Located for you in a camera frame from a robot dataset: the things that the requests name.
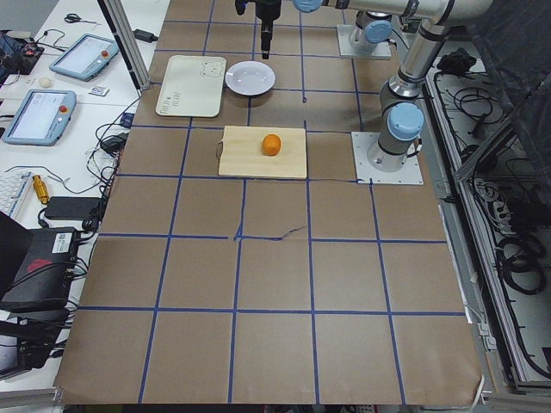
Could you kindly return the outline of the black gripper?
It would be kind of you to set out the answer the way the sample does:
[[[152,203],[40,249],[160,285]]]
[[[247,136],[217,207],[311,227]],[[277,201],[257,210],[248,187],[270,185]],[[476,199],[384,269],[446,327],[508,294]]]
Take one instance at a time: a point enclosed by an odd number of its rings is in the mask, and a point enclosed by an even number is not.
[[[261,53],[262,59],[269,59],[271,41],[273,38],[273,22],[281,15],[281,0],[235,0],[234,5],[238,15],[245,13],[246,4],[255,4],[255,15],[262,21],[261,24]]]

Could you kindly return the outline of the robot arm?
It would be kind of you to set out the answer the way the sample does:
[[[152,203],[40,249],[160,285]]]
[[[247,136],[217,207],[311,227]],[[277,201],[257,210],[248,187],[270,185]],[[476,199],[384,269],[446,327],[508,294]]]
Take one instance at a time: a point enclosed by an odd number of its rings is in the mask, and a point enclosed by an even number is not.
[[[350,35],[354,47],[373,48],[391,37],[392,17],[389,14],[374,11],[358,11],[356,25]]]
[[[295,1],[303,13],[312,13],[321,7],[353,9],[362,12],[380,12],[422,20],[406,57],[396,75],[390,77],[381,90],[381,107],[395,102],[411,102],[420,93],[428,70],[446,40],[449,30],[483,15],[492,5],[490,1],[454,0],[358,0],[358,1]]]

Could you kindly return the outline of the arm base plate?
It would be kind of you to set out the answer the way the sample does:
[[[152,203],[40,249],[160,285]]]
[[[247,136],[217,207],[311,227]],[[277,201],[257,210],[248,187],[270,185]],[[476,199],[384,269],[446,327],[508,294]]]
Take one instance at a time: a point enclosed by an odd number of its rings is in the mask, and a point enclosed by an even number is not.
[[[337,25],[340,56],[350,59],[390,59],[387,40],[392,34],[389,22],[372,22],[365,29],[356,25]]]
[[[352,132],[356,180],[362,184],[423,185],[415,145],[404,155],[389,155],[378,145],[379,133]]]

